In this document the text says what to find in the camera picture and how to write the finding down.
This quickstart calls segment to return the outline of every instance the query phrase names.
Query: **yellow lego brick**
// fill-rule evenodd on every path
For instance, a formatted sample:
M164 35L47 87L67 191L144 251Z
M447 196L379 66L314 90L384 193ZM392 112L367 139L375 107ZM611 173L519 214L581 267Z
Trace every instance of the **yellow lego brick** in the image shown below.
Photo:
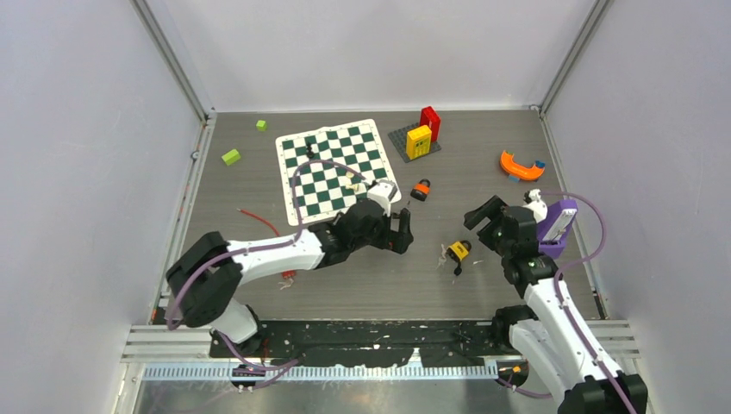
M410 160L429 154L432 130L427 125L411 129L406 133L406 155Z
M236 161L241 159L241 154L239 154L239 152L235 149L232 149L231 151L225 153L221 158L227 166L230 166L231 164L234 164Z

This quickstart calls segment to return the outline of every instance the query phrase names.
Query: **green and white checkered board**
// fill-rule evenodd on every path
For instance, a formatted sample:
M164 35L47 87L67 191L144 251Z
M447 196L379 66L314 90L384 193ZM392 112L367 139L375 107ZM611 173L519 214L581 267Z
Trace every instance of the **green and white checkered board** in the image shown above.
M276 141L277 156L287 222L291 226L297 225L297 213L292 203L290 179L298 166L309 161L308 142L315 153L313 160L332 160L345 164L365 175L369 184L374 179L388 179L396 183L376 123L372 119L280 136ZM346 174L342 168L323 164L312 164L301 171L295 191L303 223L332 218L365 196L364 185L359 186L357 194L345 188L346 185L360 182L358 177L349 179ZM399 191L393 201L400 199Z

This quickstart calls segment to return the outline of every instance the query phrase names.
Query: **small red object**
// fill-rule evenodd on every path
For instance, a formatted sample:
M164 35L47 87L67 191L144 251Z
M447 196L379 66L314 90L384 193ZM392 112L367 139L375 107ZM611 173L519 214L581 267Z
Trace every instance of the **small red object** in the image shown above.
M427 125L432 130L432 142L436 142L439 136L439 125L441 124L441 118L437 115L434 108L428 106L422 110L422 119L419 120L419 126Z

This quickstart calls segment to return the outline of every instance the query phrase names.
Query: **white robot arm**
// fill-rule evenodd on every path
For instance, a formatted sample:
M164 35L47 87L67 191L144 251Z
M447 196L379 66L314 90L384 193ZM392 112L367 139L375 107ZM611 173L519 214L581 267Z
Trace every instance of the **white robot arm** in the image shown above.
M353 251L373 246L403 254L414 240L410 213L391 213L396 184L380 180L345 213L310 225L297 235L259 241L225 241L220 233L201 237L166 273L174 295L180 294L188 278L213 257L233 254L206 271L184 292L180 310L184 323L192 328L210 324L233 343L242 344L260 329L249 306L233 299L236 288L254 279L289 270L311 270L341 263ZM398 220L398 230L391 221Z
M525 355L531 372L547 385L559 414L628 412L611 382L620 385L636 412L644 413L644 382L639 375L625 375L602 348L574 306L566 283L554 278L559 270L555 261L540 252L536 225L547 216L540 191L527 192L525 201L523 206L508 206L494 196L465 214L468 229L490 220L478 238L502 257L505 278L527 304L496 312L492 320L496 340Z

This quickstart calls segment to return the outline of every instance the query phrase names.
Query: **orange toy piece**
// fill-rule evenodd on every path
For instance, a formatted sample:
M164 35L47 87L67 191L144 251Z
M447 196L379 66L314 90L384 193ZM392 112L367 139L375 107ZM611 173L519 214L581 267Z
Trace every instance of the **orange toy piece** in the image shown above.
M509 178L514 181L520 179L535 181L543 175L543 171L546 169L546 164L538 160L530 168L517 164L513 161L513 153L508 151L503 151L503 154L500 155L500 166L509 174Z
M429 195L429 187L432 185L428 179L423 179L414 185L414 189L411 190L411 197L416 198L419 201L427 201Z

